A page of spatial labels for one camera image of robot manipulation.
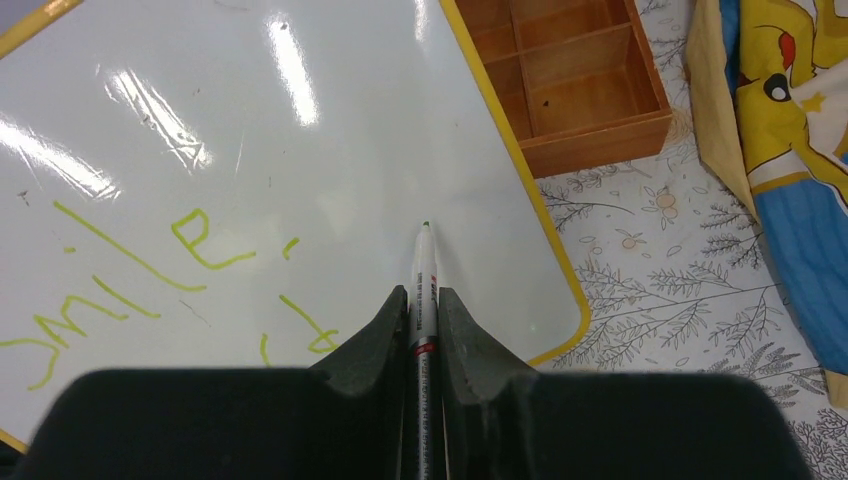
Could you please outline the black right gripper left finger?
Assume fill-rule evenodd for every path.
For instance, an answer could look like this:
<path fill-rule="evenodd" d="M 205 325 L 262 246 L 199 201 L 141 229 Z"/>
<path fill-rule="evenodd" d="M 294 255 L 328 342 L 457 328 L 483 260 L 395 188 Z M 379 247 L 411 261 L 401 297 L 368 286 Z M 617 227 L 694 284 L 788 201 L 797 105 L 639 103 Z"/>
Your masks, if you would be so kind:
<path fill-rule="evenodd" d="M 395 479 L 407 294 L 308 368 L 112 369 L 55 401 L 17 479 Z"/>

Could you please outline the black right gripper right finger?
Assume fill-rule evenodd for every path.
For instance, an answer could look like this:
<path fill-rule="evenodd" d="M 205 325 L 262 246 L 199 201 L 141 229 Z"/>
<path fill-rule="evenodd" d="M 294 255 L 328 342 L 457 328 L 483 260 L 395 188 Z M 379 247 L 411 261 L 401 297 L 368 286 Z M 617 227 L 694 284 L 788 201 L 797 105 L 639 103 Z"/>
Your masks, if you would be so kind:
<path fill-rule="evenodd" d="M 439 293 L 453 479 L 808 479 L 755 383 L 704 373 L 542 373 Z"/>

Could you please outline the green white marker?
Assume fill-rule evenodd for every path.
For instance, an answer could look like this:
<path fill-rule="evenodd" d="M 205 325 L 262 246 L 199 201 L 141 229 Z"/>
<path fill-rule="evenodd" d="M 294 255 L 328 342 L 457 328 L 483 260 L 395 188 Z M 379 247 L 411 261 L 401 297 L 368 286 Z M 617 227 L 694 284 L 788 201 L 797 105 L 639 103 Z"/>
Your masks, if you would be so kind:
<path fill-rule="evenodd" d="M 435 240 L 425 221 L 415 241 L 409 301 L 409 377 L 404 422 L 405 479 L 441 479 L 445 474 L 442 407 L 437 374 L 438 288 Z"/>

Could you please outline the yellow framed whiteboard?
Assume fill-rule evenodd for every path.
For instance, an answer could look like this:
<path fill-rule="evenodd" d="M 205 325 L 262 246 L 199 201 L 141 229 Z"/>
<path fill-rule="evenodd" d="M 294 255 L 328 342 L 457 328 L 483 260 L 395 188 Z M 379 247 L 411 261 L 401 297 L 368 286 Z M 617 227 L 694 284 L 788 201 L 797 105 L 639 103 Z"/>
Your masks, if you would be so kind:
<path fill-rule="evenodd" d="M 77 377 L 310 365 L 437 279 L 514 354 L 589 308 L 446 1 L 50 1 L 1 38 L 1 437 Z"/>

